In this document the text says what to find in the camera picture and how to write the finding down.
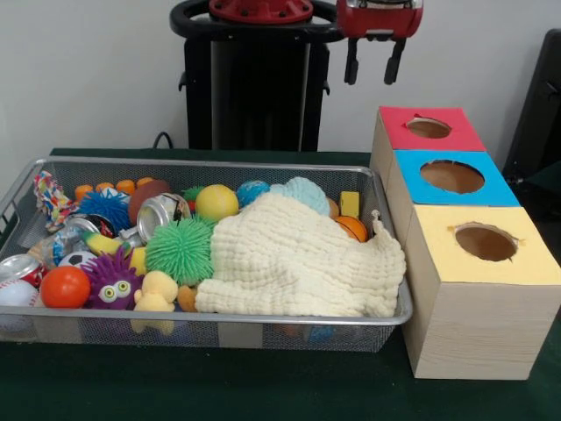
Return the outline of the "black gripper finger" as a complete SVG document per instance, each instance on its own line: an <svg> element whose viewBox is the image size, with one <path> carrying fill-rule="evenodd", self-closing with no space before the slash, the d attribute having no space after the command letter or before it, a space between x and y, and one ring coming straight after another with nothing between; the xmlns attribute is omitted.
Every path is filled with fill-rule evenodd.
<svg viewBox="0 0 561 421"><path fill-rule="evenodd" d="M387 61L386 71L384 74L384 83L386 85L392 85L396 82L401 63L401 56L405 46L405 41L395 41L394 43L394 48Z"/></svg>
<svg viewBox="0 0 561 421"><path fill-rule="evenodd" d="M358 42L356 38L348 39L348 49L345 62L345 72L344 72L344 82L348 85L354 85L357 81L359 61L357 58L358 54Z"/></svg>

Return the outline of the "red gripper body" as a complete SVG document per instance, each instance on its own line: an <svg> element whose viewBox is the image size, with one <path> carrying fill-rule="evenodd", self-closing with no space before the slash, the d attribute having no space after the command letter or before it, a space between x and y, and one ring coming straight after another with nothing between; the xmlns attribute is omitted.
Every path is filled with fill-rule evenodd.
<svg viewBox="0 0 561 421"><path fill-rule="evenodd" d="M423 0L336 2L337 27L346 39L401 40L417 32Z"/></svg>

